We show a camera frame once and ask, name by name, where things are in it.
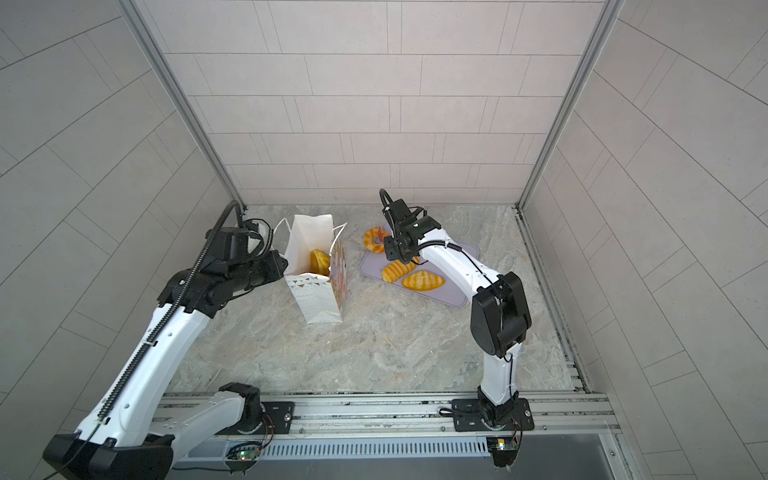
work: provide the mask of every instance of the tray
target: tray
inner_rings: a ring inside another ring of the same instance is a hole
[[[387,233],[392,233],[389,225],[385,225],[382,227],[382,229],[386,230]],[[454,240],[454,243],[464,249],[466,253],[469,253],[474,258],[479,259],[480,249],[477,245],[459,242],[456,240]],[[382,280],[381,277],[382,269],[390,263],[391,262],[386,259],[386,255],[384,253],[368,252],[362,258],[362,262],[360,262],[360,273],[367,277],[373,278],[374,280],[378,280],[379,282],[386,283],[384,280]],[[426,292],[416,292],[414,290],[405,288],[402,285],[402,278],[394,283],[390,283],[389,285],[397,286],[398,288],[408,290],[409,292],[415,293],[416,295],[425,296],[436,302],[444,303],[445,305],[453,306],[455,308],[459,308],[460,306],[463,306],[465,303],[467,303],[467,297],[464,295],[464,292],[462,292],[462,290],[458,288],[458,285],[453,283],[453,281],[450,280],[448,276],[446,276],[442,270],[436,267],[432,262],[428,262],[426,265],[419,265],[415,270],[413,270],[413,272],[418,272],[420,270],[426,270],[428,272],[434,273],[435,275],[443,277],[445,279],[445,284],[434,290],[427,290]]]

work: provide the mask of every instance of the black mounting plate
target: black mounting plate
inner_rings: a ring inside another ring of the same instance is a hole
[[[453,399],[451,401],[451,409],[470,414],[455,416],[453,418],[453,428],[457,432],[512,432],[517,429],[514,422],[509,422],[500,429],[490,429],[482,421],[478,407],[479,400],[477,399]],[[520,423],[524,432],[535,428],[533,415],[526,416],[525,414],[530,411],[531,406],[528,404],[528,400],[518,398],[517,402],[515,402],[512,418]]]
[[[287,434],[290,430],[291,420],[293,420],[293,407],[295,404],[293,402],[262,402],[262,405],[264,405],[266,415],[269,415],[275,424],[275,435]],[[291,420],[286,422],[286,415],[289,415],[288,418]],[[242,433],[233,427],[227,427],[217,432],[216,435],[242,435]],[[263,422],[258,429],[248,435],[264,435]]]

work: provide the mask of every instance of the gray marble surface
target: gray marble surface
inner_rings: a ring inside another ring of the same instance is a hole
[[[523,280],[533,327],[518,366],[520,390],[572,389],[513,211],[508,206],[428,207],[455,240],[480,247],[480,260]],[[307,324],[284,281],[233,300],[208,324],[170,383],[170,391],[212,391],[227,382],[264,392],[472,391],[482,351],[469,332],[470,303],[454,308],[363,276],[363,234],[383,224],[376,205],[257,206],[249,217],[272,225],[294,214],[332,214],[342,235],[348,285],[343,323]],[[288,229],[274,246],[284,251]]]

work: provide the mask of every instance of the tile wall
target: tile wall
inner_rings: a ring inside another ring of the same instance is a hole
[[[137,4],[251,204],[517,201],[602,9]]]
[[[525,210],[644,478],[768,478],[766,31],[627,0]]]
[[[0,477],[52,471],[228,200],[111,0],[2,2]]]

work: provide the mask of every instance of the paper bag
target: paper bag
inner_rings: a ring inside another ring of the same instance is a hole
[[[285,258],[285,279],[307,323],[341,322],[346,296],[346,260],[339,242],[343,225],[333,227],[332,215],[294,215]],[[310,252],[330,255],[330,275],[310,273]]]

